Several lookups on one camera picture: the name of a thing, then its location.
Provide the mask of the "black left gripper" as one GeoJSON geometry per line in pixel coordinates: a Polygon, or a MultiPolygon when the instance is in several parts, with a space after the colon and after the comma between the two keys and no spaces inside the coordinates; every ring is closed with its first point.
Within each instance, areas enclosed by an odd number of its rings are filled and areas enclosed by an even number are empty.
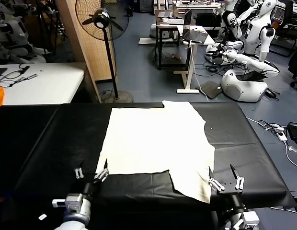
{"type": "Polygon", "coordinates": [[[109,175],[107,158],[99,159],[94,178],[84,178],[82,166],[84,161],[75,168],[75,176],[83,189],[91,189],[101,184],[109,175]]]}

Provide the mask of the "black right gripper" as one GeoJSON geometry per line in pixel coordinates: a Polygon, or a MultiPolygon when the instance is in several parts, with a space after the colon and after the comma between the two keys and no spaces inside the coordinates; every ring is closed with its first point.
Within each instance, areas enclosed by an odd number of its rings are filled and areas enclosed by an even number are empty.
{"type": "Polygon", "coordinates": [[[230,168],[234,175],[235,181],[225,181],[224,183],[220,183],[213,176],[213,172],[210,167],[209,168],[209,181],[208,184],[214,188],[221,195],[235,195],[241,194],[244,189],[244,177],[240,176],[235,167],[231,164],[230,168]]]}

